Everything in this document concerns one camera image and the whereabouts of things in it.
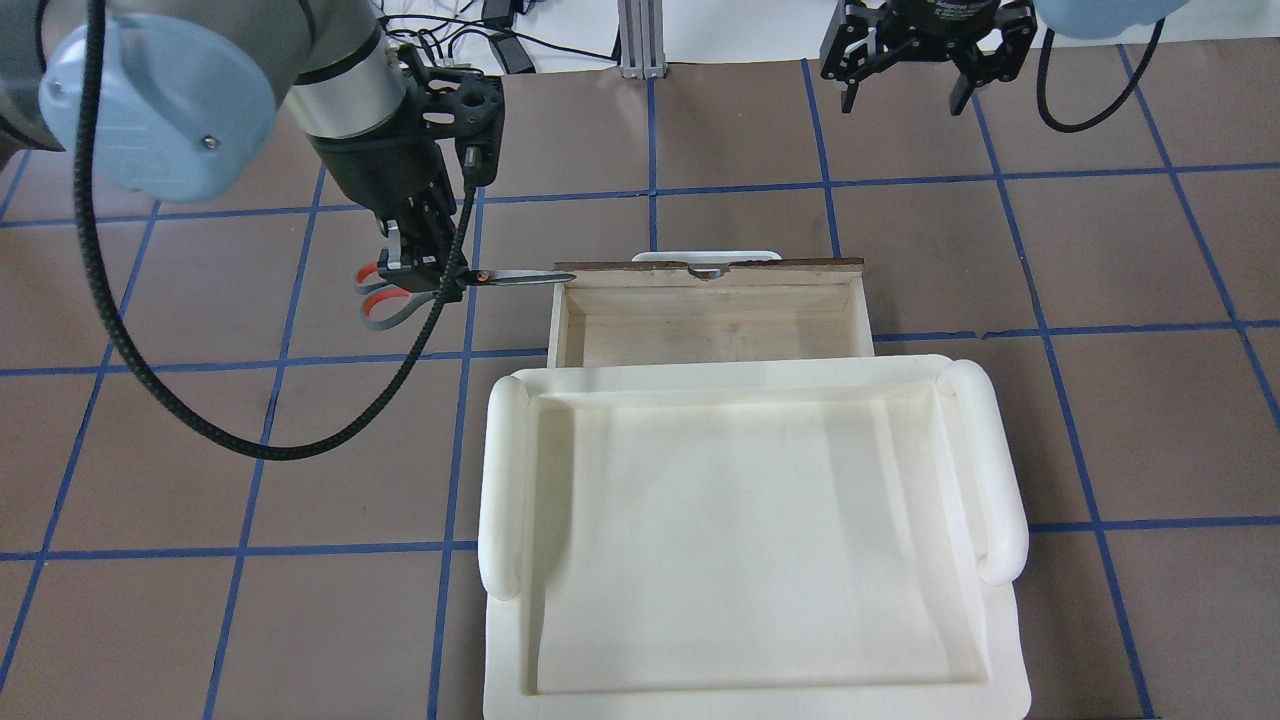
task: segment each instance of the scissors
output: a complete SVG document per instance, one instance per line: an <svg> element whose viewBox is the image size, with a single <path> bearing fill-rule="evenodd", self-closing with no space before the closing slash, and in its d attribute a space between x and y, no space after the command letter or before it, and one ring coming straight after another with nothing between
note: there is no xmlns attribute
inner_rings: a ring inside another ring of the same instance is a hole
<svg viewBox="0 0 1280 720"><path fill-rule="evenodd" d="M503 287L513 284L549 284L570 282L577 275L554 270L467 270L457 277L460 284L467 287ZM378 263L370 263L356 270L356 295L364 296L360 302L360 322L371 331L387 331L403 323L419 307L435 300L436 291L411 292L378 275ZM374 309L383 302L403 300L390 315L381 320L374 319Z"/></svg>

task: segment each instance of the white plastic tray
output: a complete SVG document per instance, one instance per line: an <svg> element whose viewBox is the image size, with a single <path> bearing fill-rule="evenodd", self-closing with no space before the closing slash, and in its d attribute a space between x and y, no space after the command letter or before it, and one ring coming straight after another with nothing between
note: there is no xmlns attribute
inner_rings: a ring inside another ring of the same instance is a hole
<svg viewBox="0 0 1280 720"><path fill-rule="evenodd" d="M969 361L522 370L490 398L479 556L488 720L1030 702L1027 521Z"/></svg>

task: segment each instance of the wooden drawer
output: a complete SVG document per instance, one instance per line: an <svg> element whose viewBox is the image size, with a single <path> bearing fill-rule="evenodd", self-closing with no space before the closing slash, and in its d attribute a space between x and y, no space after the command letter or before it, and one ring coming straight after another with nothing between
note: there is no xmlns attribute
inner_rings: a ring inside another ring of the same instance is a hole
<svg viewBox="0 0 1280 720"><path fill-rule="evenodd" d="M561 263L549 368L872 356L861 259Z"/></svg>

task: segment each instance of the blue grid line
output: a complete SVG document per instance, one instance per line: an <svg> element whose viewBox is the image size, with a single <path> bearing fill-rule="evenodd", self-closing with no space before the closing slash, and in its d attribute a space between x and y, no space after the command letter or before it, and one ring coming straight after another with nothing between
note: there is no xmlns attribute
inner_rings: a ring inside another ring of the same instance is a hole
<svg viewBox="0 0 1280 720"><path fill-rule="evenodd" d="M1048 170L1048 172L1030 172L1030 173L1007 173L1004 176L1006 181L1012 179L1062 179L1062 178L1089 178L1089 177L1107 177L1107 176L1151 176L1151 174L1164 174L1164 173L1229 173L1229 172L1256 172L1256 170L1280 170L1280 163L1242 163L1242 164L1221 164L1221 165L1187 165L1187 167L1171 167L1171 168L1130 168L1130 169L1102 169L1102 170ZM902 178L864 178L864 179L831 179L831 187L877 187L877 186L899 186L899 184L937 184L937 183L956 183L956 182L982 182L993 181L995 176L991 174L968 174L968 176L920 176L920 177L902 177ZM492 205L506 205L515 202L557 202L563 200L612 200L623 197L644 197L649 196L673 196L673 195L718 195L718 193L735 193L735 192L771 192L782 190L817 190L823 188L826 182L796 182L796 183L765 183L765 184L727 184L727 186L705 186L705 187L672 187L660 188L654 184L652 188L646 190L622 190L622 191L596 191L596 192L564 192L564 193L548 193L548 195L509 195L498 197L486 197L485 204ZM10 186L10 192L17 187L17 184ZM353 210L364 210L365 208L355 204L343 205L321 205L316 208L317 213L348 213ZM168 213L159 218L160 222L168 220L202 220L211 218L255 218L264 215L287 215L287 214L303 214L310 213L310 208L264 208L252 210L210 210L200 213ZM111 224L111 223L145 223L150 218L147 215L116 215L116 217L104 217L99 218L99 224ZM22 229L22 228L40 228L40 227L70 227L74 225L76 220L73 218L52 218L44 220L0 220L0 229Z"/></svg>
<svg viewBox="0 0 1280 720"><path fill-rule="evenodd" d="M882 187L895 184L947 184L954 182L989 182L996 176L922 176L910 178L867 178L856 181L831 181L831 187Z"/></svg>
<svg viewBox="0 0 1280 720"><path fill-rule="evenodd" d="M1280 320L1243 320L1249 329L1280 329ZM1164 333L1164 332L1221 332L1235 329L1230 322L1220 323L1157 323L1149 325L1075 325L1061 328L1047 328L1048 334L1059 336L1092 336L1092 334L1135 334L1135 333ZM876 342L915 342L931 340L997 340L1014 337L1039 337L1038 328L1012 328L1007 331L988 331L979 334L975 331L925 331L913 333L878 333L873 336ZM462 360L465 356L472 360L490 357L541 357L547 355L545 347L513 347L498 350L472 350L470 354L462 351L424 352L421 361L433 360ZM403 354L379 355L315 355L306 357L289 357L278 360L247 360L234 363L173 363L166 365L152 365L157 373L221 373L238 370L264 370L274 369L279 365L287 368L312 366L312 365L351 365L361 363L399 363ZM27 378L47 375L92 375L99 372L97 365L69 365L63 368L4 368L0 369L0 378ZM106 374L125 374L129 369L124 365L109 365Z"/></svg>
<svg viewBox="0 0 1280 720"><path fill-rule="evenodd" d="M777 192L783 190L819 190L820 182L774 182L760 184L721 184L705 187L660 187L653 191L658 196L676 195L733 195L740 192Z"/></svg>
<svg viewBox="0 0 1280 720"><path fill-rule="evenodd" d="M1174 172L1179 174L1188 173L1239 173L1239 172L1252 172L1252 170L1280 170L1280 163L1240 163L1236 165L1220 164L1220 165L1174 165Z"/></svg>
<svg viewBox="0 0 1280 720"><path fill-rule="evenodd" d="M840 247L840 228L836 224L836 201L831 193L831 163L827 159L827 140L822 135L822 117L818 114L818 97L813 92L813 74L809 60L800 60L804 74L804 91L809 96L809 119L813 120L813 138L818 143L818 169L822 172L822 195L827 202L827 233L831 236L831 256L844 258Z"/></svg>
<svg viewBox="0 0 1280 720"><path fill-rule="evenodd" d="M1108 178L1133 176L1162 176L1164 168L1116 168L1106 170L1043 170L1032 173L1006 173L1005 179L1064 179L1064 178Z"/></svg>
<svg viewBox="0 0 1280 720"><path fill-rule="evenodd" d="M307 255L311 251L311 237L316 227L316 209L320 206L320 193L324 190L324 167L316 174L315 190L311 195L311 209L307 214L307 228L302 236L302 249L298 252L298 265L293 275L293 290L289 295L289 311L284 318L284 331L280 333L280 352L276 357L275 380L271 386L271 398L266 404L266 416L262 419L262 433L259 442L266 443L271 439L271 428L275 424L275 410L280 400L280 389L284 387L284 360L289 356L289 345L293 340L293 322L298 311L298 297L302 295L302 279L307 270ZM253 478L250 480L248 500L244 503L244 520L241 523L239 544L236 553L236 564L232 568L230 587L227 591L227 606L223 610L223 623L218 633L218 646L214 650L214 666L209 674L209 691L205 694L204 719L211 720L214 716L214 703L218 701L218 685L223 676L223 664L227 661L227 644L230 641L232 619L236 615L236 600L239 597L239 584L244 575L244 557L248 548L250 534L253 529L253 512L257 509L257 496L262 487L262 471L266 468L265 460L256 460L253 464Z"/></svg>
<svg viewBox="0 0 1280 720"><path fill-rule="evenodd" d="M165 213L163 220L210 220L218 218L261 218L265 215L302 215L311 214L317 206L307 208L262 208L253 210L205 210L193 213Z"/></svg>
<svg viewBox="0 0 1280 720"><path fill-rule="evenodd" d="M872 336L872 342L919 342L929 340L978 340L978 333L973 331L938 332L938 333L879 333Z"/></svg>
<svg viewBox="0 0 1280 720"><path fill-rule="evenodd" d="M1125 53L1124 46L1116 45L1116 53L1120 54L1120 61L1124 64L1125 72L1129 77L1133 77L1133 65L1129 63L1129 54ZM1156 124L1156 117L1152 114L1151 106L1147 104L1147 97L1143 95L1140 86L1134 90L1133 95L1138 100L1138 105L1142 108L1142 114L1147 118L1147 127L1151 129L1151 136L1156 141L1156 149L1160 150L1160 159L1165 163L1165 170L1169 173L1169 181L1174 183L1174 192L1178 193L1178 201L1181 204L1183 213L1187 215L1187 224L1190 225L1192 234L1196 236L1196 245L1199 246L1201 255L1204 256L1204 265L1208 268L1210 275L1213 278L1217 293L1222 299L1222 306L1226 307L1226 314L1231 318L1231 324L1235 332L1240 336L1240 343L1244 346L1244 354L1249 359L1249 365L1253 368L1253 375L1257 378L1258 388L1262 391L1262 397L1267 404L1267 409L1271 411L1271 421L1276 425L1276 428L1280 428L1280 404L1276 402L1276 395L1262 369L1262 361L1258 359L1258 354L1253 348L1253 341L1249 340L1249 333L1245 329L1244 323L1240 322L1240 315L1236 311L1235 301L1231 300L1231 293L1226 287L1226 281L1219 270L1217 261L1213 260L1213 252L1208 246L1204 232L1201 229L1199 220L1196 218L1196 210L1192 208L1190 200L1187 197L1187 191L1183 188L1183 181L1178 177L1178 170L1174 168L1172 158L1170 158L1169 149L1165 146L1165 140L1160 135L1160 127Z"/></svg>
<svg viewBox="0 0 1280 720"><path fill-rule="evenodd" d="M440 552L443 542L372 542L342 544L279 544L239 547L141 547L116 550L51 550L44 555L46 561L92 561L92 560L173 560L184 557L292 557L302 555L375 555L396 552ZM452 550L475 550L476 541L454 541ZM40 559L33 552L0 552L0 562L28 562Z"/></svg>
<svg viewBox="0 0 1280 720"><path fill-rule="evenodd" d="M9 211L9 205L13 204L13 196L18 193L18 183L22 182L22 173L27 169L27 161L31 160L31 150L24 150L22 159L14 165L13 178L9 181L9 190L4 193L4 200L0 201L0 220L4 220L5 213Z"/></svg>
<svg viewBox="0 0 1280 720"><path fill-rule="evenodd" d="M1012 331L992 331L982 334L982 340L995 340L1005 337L1041 337L1041 332L1039 329L1036 328L1023 328Z"/></svg>
<svg viewBox="0 0 1280 720"><path fill-rule="evenodd" d="M513 202L559 202L562 200L617 200L622 197L644 197L648 190L621 190L604 192L561 192L554 195L508 195L488 197L485 205L509 205Z"/></svg>
<svg viewBox="0 0 1280 720"><path fill-rule="evenodd" d="M5 368L0 378L29 378L33 375L92 375L97 368L92 365L73 365L68 368Z"/></svg>
<svg viewBox="0 0 1280 720"><path fill-rule="evenodd" d="M97 218L97 224L110 225L115 223L148 223L148 215L116 215L114 218ZM0 229L22 228L69 228L76 225L74 218L56 218L50 220L13 220L0 223Z"/></svg>
<svg viewBox="0 0 1280 720"><path fill-rule="evenodd" d="M484 200L484 188L476 193ZM475 209L475 234L471 241L471 264L480 266L484 240L484 205ZM449 579L453 577L453 532L458 518L458 486L462 478L462 447L467 425L467 389L471 383L471 342L475 338L476 293L467 293L467 322L462 333L462 369L458 374L458 401L453 410L453 452L449 457L449 498L444 511L444 552L440 553L440 587L435 597L435 634L431 639L431 673L426 688L426 717L435 720L440 698L440 673L444 666L445 614L449 606Z"/></svg>
<svg viewBox="0 0 1280 720"><path fill-rule="evenodd" d="M1023 265L1023 275L1027 278L1027 290L1032 299L1032 310L1036 313L1036 324L1041 331L1041 341L1044 345L1044 355L1048 360L1050 373L1053 378L1053 388L1057 392L1059 405L1062 409L1062 420L1066 424L1068 438L1071 442L1071 454L1075 456L1076 470L1080 475L1080 488L1084 492L1084 501L1089 509L1089 520L1096 525L1093 537L1098 543L1098 555L1102 560L1102 569L1107 578L1107 588L1111 593L1111 603L1115 607L1116 623L1120 626L1120 637L1124 642L1125 655L1129 659L1129 671L1133 675L1134 689L1142 707L1143 717L1155 717L1151 705L1151 693L1147 691L1147 679L1142 670L1142 660L1138 657L1138 646L1133 638L1133 628L1129 625L1129 611L1125 609L1124 594L1120 592L1120 579L1116 575L1115 564L1111 559L1111 547L1106 533L1097 527L1102 520L1098 511L1098 502L1093 495L1093 480L1089 478L1089 469L1084 461L1084 450L1075 425L1075 416L1071 413L1071 402L1066 395L1066 383L1062 380L1062 372L1057 363L1057 354L1053 350L1053 338L1048 332L1048 323L1044 319L1044 309L1041 305L1039 291L1036 287L1036 275L1032 273L1030 261L1027 259L1027 249L1023 245L1021 231L1018 227L1018 218L1014 214L1012 201L1009 197L1009 187L1000 169L1000 158L996 155L996 146L991 138L991 129L987 126L986 114L982 110L982 100L973 99L974 114L978 118L978 128L982 131L983 143L987 146L987 155L991 159L991 169L996 176L996 187L1000 191L1000 201L1005 209L1005 218L1009 222L1009 232L1012 236L1018 259Z"/></svg>
<svg viewBox="0 0 1280 720"><path fill-rule="evenodd" d="M645 78L645 123L649 141L649 252L658 251L658 92Z"/></svg>
<svg viewBox="0 0 1280 720"><path fill-rule="evenodd" d="M1172 333L1172 332L1203 332L1203 331L1230 331L1235 325L1228 322L1221 323L1153 323L1149 325L1096 325L1096 327L1069 327L1048 328L1052 336L1073 334L1132 334L1132 333Z"/></svg>
<svg viewBox="0 0 1280 720"><path fill-rule="evenodd" d="M1189 530L1210 528L1263 528L1280 525L1280 515L1243 515L1224 518L1151 518L1142 520L1101 520L1098 523L1032 523L1032 533L1093 533L1126 530Z"/></svg>
<svg viewBox="0 0 1280 720"><path fill-rule="evenodd" d="M129 301L133 297L133 286L137 284L138 273L142 269L142 260L146 258L147 247L151 245L151 233L155 229L156 217L159 213L160 202L156 201L151 205L151 215L147 220L147 227L142 232L142 240L138 242L138 250L133 256L133 266L129 270L129 279L124 286L124 295L120 297L118 304L118 310L122 318L129 309ZM0 692L4 692L4 685L9 679L9 669L13 666L14 653L18 651L18 641L22 639L22 630L27 624L27 614L31 612L31 603L36 597L36 588L40 585L40 577L44 573L45 561L54 544L54 536L58 532L58 521L61 519L63 507L67 505L67 496L70 493L72 478L76 475L76 466L79 464L81 451L84 448L84 438L88 436L90 421L93 419L93 409L97 406L97 398L102 395L102 382L106 379L106 366L111 360L111 352L114 350L115 348L111 342L108 341L106 347L102 350L102 360L99 363L97 373L93 378L93 389L90 391L88 402L84 405L84 414L81 416L81 424L76 430L76 439L72 442L72 451L67 459L67 466L63 470L63 478L58 486L54 507L49 514L49 523L45 525L45 537L40 543L40 552L35 557L31 578L27 582L27 591L22 596L22 605L18 607L18 616L14 620L13 632L9 634L9 644L5 646L4 660L0 660Z"/></svg>

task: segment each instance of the black cable on floor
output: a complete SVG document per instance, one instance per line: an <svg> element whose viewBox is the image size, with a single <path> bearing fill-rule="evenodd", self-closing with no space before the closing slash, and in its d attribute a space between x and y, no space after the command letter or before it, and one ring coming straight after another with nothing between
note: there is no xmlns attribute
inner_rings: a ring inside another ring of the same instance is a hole
<svg viewBox="0 0 1280 720"><path fill-rule="evenodd" d="M1052 29L1044 32L1044 47L1041 50L1039 72L1036 73L1036 104L1039 108L1041 119L1044 124L1056 129L1057 132L1083 132L1089 128L1097 127L1107 118L1114 115L1125 100L1133 95L1133 91L1138 87L1138 81L1142 79L1143 73L1147 72L1147 65L1151 64L1151 58L1156 54L1156 47L1160 45L1160 33L1165 31L1165 20L1161 19L1156 23L1155 29L1151 32L1151 41L1147 42L1147 50L1142 54L1142 61L1138 63L1138 69L1133 72L1133 77L1129 78L1129 85L1125 86L1124 91L1119 97L1115 99L1111 105L1107 105L1105 110L1093 115L1083 123L1062 123L1048 109L1048 95L1046 88L1048 86L1048 58L1053 53L1053 38L1057 37Z"/></svg>
<svg viewBox="0 0 1280 720"><path fill-rule="evenodd" d="M76 201L76 229L79 234L81 258L84 263L84 275L88 278L90 293L93 296L93 305L97 315L106 328L111 343L115 345L124 364L128 365L133 377L142 383L142 387L155 397L160 405L183 421L188 428L218 445L261 460L301 460L328 452L355 437L365 429L379 413L392 401L392 397L404 384L410 372L422 355L428 338L440 318L444 302L436 299L422 324L422 331L413 341L404 361L392 377L381 393L352 420L347 427L319 441L291 447L262 445L237 437L223 428L210 423L198 413L187 406L164 382L156 377L155 372L138 352L133 338L120 319L120 310L111 296L111 287L106 278L106 266L102 263L102 249L97 237L97 218L93 211L93 141L97 128L99 102L102 94L102 49L106 41L106 1L88 0L88 28L84 37L84 92L81 97L79 118L76 128L76 150L73 161L72 192ZM454 270L462 264L462 242L466 237L467 223L471 219L471 209L475 205L475 187L467 186L462 211L458 218L457 233L453 236L453 245L449 247L449 258L445 263L448 270ZM452 272L445 272L445 277Z"/></svg>

